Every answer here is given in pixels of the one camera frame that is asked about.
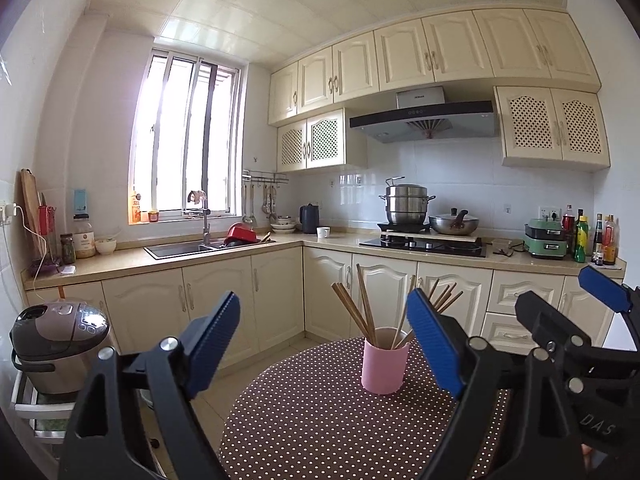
range hood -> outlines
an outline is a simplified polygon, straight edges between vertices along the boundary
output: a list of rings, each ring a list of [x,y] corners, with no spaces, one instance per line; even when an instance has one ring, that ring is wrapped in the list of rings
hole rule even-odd
[[[396,94],[397,110],[352,117],[349,126],[379,142],[498,135],[491,101],[446,103],[441,86]]]

round table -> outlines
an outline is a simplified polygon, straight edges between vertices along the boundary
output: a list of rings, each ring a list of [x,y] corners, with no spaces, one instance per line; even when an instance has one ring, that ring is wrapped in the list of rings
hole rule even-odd
[[[265,370],[238,397],[220,459],[232,479],[412,479],[444,434],[455,401],[413,342],[404,384],[378,396],[360,384],[363,338],[320,345]],[[487,473],[504,418],[495,415],[472,476]]]

tiled floor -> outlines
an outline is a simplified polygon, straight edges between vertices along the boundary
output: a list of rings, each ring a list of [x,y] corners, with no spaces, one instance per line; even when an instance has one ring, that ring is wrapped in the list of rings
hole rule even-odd
[[[220,447],[220,440],[222,439],[222,433],[225,429],[225,420],[234,404],[234,401],[242,393],[242,391],[263,371],[273,364],[279,363],[287,357],[302,352],[308,348],[317,346],[319,343],[312,341],[311,339],[300,339],[294,341],[286,348],[279,350],[278,352],[255,362],[246,368],[236,370],[235,372],[216,379],[211,384],[211,387],[202,392],[198,397],[191,401],[191,405],[198,416],[198,421],[202,427],[202,430],[207,435],[211,447],[218,450]],[[160,437],[160,431],[158,424],[156,423],[153,412],[146,408],[142,408],[142,417],[147,436],[149,438],[156,438],[160,441],[161,445],[159,449],[156,449],[156,457],[162,466],[167,478],[177,478],[174,474],[174,467],[171,464],[169,457],[164,450],[164,444]]]

metal bolt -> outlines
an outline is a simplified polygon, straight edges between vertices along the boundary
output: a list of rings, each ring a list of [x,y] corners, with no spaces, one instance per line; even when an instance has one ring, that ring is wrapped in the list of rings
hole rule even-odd
[[[481,337],[472,337],[469,340],[469,346],[471,346],[471,348],[473,348],[474,350],[484,350],[488,345],[489,343]]]
[[[175,337],[167,337],[160,342],[160,348],[165,352],[170,352],[178,346],[178,340]]]
[[[535,357],[538,361],[546,361],[549,359],[549,354],[546,353],[544,348],[536,348],[533,351],[533,357]]]
[[[580,394],[584,390],[584,383],[578,377],[569,379],[569,389],[574,394]]]
[[[103,361],[106,361],[107,359],[111,359],[113,354],[114,354],[113,348],[110,346],[105,346],[104,348],[101,348],[100,351],[98,352],[98,358],[102,359]]]

countertop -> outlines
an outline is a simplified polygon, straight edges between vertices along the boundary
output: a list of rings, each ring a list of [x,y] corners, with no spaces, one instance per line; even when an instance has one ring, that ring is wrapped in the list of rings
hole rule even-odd
[[[76,261],[75,274],[53,274],[38,278],[35,288],[47,288],[61,285],[74,285],[76,283],[98,282],[145,272],[158,270],[177,269],[198,264],[219,262],[231,258],[251,256],[252,254],[267,253],[292,247],[315,247],[349,253],[368,254],[370,256],[383,256],[397,260],[410,260],[414,262],[427,262],[432,264],[454,265],[461,267],[476,267],[482,269],[513,270],[516,272],[536,272],[539,274],[558,274],[563,276],[577,276],[585,266],[571,260],[540,260],[532,258],[529,253],[514,252],[511,257],[493,254],[491,246],[487,249],[486,258],[471,258],[469,256],[444,256],[442,254],[414,253],[395,249],[383,249],[363,247],[359,243],[376,237],[375,233],[350,234],[334,233],[330,238],[318,240],[316,235],[291,234],[271,235],[273,242],[249,247],[239,247],[213,253],[192,254],[191,256],[177,256],[165,260],[153,259],[143,248],[115,251],[108,256],[100,254],[93,258]],[[604,273],[610,278],[624,278],[626,262],[618,259],[617,266],[622,269],[607,269]],[[27,290],[33,290],[33,279],[26,272],[22,274],[22,280]]]

